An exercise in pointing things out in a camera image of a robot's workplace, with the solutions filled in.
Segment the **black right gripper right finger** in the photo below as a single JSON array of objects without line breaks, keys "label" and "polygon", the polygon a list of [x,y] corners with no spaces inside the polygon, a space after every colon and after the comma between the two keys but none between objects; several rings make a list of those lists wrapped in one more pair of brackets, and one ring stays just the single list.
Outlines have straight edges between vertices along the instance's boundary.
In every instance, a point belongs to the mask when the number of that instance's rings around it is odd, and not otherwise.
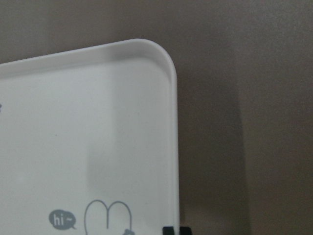
[{"label": "black right gripper right finger", "polygon": [[192,235],[192,230],[190,227],[181,226],[179,228],[179,235]]}]

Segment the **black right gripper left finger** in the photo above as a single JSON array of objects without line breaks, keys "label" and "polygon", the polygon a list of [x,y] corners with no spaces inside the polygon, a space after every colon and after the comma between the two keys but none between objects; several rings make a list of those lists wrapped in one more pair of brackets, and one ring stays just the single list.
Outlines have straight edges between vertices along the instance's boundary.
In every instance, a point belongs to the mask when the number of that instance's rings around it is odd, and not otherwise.
[{"label": "black right gripper left finger", "polygon": [[172,226],[164,226],[162,228],[163,235],[175,235],[174,227]]}]

